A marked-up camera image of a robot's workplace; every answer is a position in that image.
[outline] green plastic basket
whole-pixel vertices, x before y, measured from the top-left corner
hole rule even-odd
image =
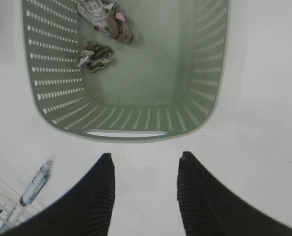
[[[22,0],[40,114],[61,131],[94,140],[162,140],[198,129],[220,92],[229,0],[118,2],[132,45],[94,30],[75,0]],[[74,66],[89,41],[115,51],[114,62],[95,74]]]

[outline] pink object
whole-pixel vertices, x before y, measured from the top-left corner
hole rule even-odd
[[[124,15],[122,14],[122,12],[117,12],[117,13],[115,14],[115,16],[116,16],[116,19],[120,20],[121,22],[125,22],[125,17],[124,17]]]

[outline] white floor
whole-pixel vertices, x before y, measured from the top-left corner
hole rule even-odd
[[[104,152],[116,171],[110,236],[185,235],[176,201],[178,158],[190,150],[227,187],[292,227],[292,0],[232,0],[224,83],[211,120],[153,144],[102,144],[62,134],[37,114],[22,46],[20,1],[0,0],[0,178],[23,192],[43,162],[42,209]]]

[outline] trash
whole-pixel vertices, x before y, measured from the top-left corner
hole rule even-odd
[[[132,43],[134,36],[117,3],[109,0],[79,0],[78,11],[95,29],[115,38],[117,42]]]
[[[104,69],[113,60],[113,50],[95,42],[89,42],[75,60],[75,66],[86,66],[91,73]]]

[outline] transparent ruler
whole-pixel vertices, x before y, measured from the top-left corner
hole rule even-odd
[[[17,226],[27,221],[29,218],[31,218],[32,216],[38,213],[38,211],[34,207],[32,207],[31,205],[28,205],[20,213],[18,221],[15,223],[15,225],[9,223],[7,220],[9,217],[9,214],[16,207],[16,205],[18,205],[18,201],[13,201],[7,196],[11,196],[13,199],[18,199],[18,200],[20,196],[14,193],[14,191],[12,191],[12,189],[8,185],[6,185],[1,179],[0,179],[0,189],[4,191],[4,193],[0,192],[0,220],[3,223],[5,223],[7,226],[9,227]]]

